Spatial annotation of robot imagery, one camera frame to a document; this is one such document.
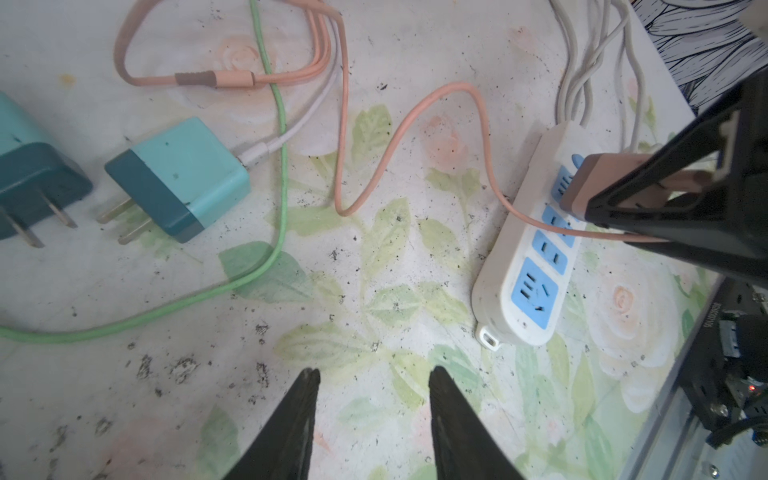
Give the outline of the pink charger plug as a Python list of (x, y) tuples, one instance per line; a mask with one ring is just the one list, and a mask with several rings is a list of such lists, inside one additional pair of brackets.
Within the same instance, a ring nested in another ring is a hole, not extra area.
[(589, 201), (647, 162), (649, 154), (601, 153), (584, 158), (559, 205), (563, 211), (586, 219)]

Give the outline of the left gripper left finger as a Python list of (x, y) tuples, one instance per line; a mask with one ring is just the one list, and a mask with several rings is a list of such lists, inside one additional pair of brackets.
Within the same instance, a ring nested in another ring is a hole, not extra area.
[(321, 375), (302, 370), (224, 479), (307, 479)]

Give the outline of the white blue power strip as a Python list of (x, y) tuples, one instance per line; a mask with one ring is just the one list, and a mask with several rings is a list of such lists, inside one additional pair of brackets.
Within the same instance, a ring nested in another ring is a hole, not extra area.
[[(564, 213), (560, 201), (584, 158), (598, 150), (578, 123), (553, 127), (541, 137), (513, 206), (550, 227), (583, 230), (586, 223)], [(580, 242), (507, 217), (472, 290), (481, 346), (541, 346), (552, 338)]]

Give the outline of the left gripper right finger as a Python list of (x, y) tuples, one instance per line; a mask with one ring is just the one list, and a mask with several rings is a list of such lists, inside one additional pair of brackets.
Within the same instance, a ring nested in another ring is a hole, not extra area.
[(444, 367), (437, 366), (430, 373), (429, 389), (439, 479), (524, 479)]

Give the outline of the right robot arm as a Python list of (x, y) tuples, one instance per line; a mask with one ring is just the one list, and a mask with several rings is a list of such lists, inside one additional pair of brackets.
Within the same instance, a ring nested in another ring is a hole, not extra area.
[(592, 154), (562, 208), (633, 247), (724, 276), (679, 377), (712, 447), (767, 442), (767, 74), (653, 154)]

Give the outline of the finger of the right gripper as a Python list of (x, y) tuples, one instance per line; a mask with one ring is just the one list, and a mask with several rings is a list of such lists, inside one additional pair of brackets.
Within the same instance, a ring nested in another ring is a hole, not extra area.
[(618, 207), (592, 200), (586, 218), (717, 252), (767, 250), (767, 175), (730, 177), (700, 193), (686, 193), (659, 207)]
[(650, 156), (590, 201), (665, 204), (730, 177), (767, 175), (767, 71), (730, 89)]

